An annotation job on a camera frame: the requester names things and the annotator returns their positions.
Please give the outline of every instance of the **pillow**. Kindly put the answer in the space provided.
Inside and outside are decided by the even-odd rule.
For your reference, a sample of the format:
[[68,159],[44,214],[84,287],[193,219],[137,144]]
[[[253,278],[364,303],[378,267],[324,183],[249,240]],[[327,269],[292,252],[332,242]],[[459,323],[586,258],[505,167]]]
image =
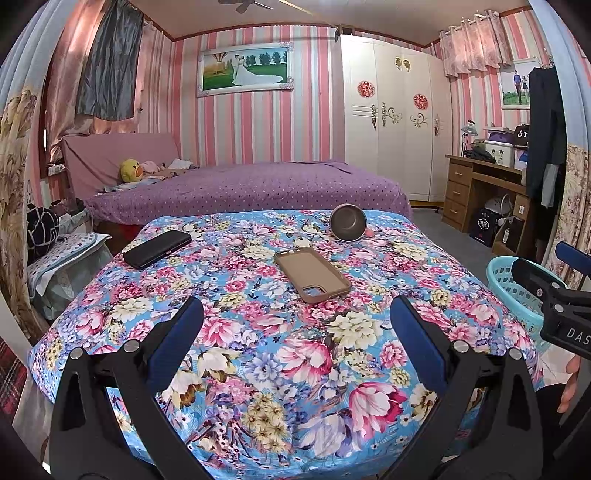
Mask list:
[[51,210],[27,205],[27,265],[45,255],[56,243],[60,219]]

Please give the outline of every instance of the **storage box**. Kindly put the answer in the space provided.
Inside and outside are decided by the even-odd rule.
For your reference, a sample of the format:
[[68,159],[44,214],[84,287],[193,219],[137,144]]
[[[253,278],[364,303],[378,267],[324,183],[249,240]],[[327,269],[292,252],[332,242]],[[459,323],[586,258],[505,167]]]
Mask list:
[[486,147],[486,151],[495,158],[495,161],[498,165],[503,165],[504,167],[513,167],[515,158],[512,144],[485,140],[484,145]]

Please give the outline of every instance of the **blue clamp pad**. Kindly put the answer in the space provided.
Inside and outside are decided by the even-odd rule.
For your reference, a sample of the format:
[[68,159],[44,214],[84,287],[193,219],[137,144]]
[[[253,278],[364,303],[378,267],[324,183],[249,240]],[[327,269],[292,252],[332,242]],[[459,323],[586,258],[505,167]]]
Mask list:
[[434,323],[425,322],[403,296],[390,304],[390,321],[420,382],[426,389],[443,395],[449,379],[450,342],[446,335]]

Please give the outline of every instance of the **picture frame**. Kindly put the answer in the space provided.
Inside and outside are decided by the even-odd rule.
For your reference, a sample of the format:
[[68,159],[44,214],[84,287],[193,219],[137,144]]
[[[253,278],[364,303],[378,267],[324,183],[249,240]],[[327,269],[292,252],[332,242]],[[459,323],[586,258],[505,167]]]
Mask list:
[[[540,66],[536,58],[514,60],[510,65],[499,69],[499,88],[501,108],[504,110],[527,110],[530,108],[530,73]],[[519,86],[515,77],[519,76]]]
[[292,42],[203,51],[197,61],[197,96],[293,90],[293,52]]

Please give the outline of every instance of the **groom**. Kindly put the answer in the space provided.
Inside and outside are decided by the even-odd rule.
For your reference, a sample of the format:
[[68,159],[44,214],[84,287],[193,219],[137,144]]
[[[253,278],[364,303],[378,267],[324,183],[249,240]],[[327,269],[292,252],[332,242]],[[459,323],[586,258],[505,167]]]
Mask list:
[[232,79],[232,83],[236,81],[236,75],[238,74],[238,55],[234,55],[234,58],[230,61],[232,63],[232,70],[234,71],[234,78]]

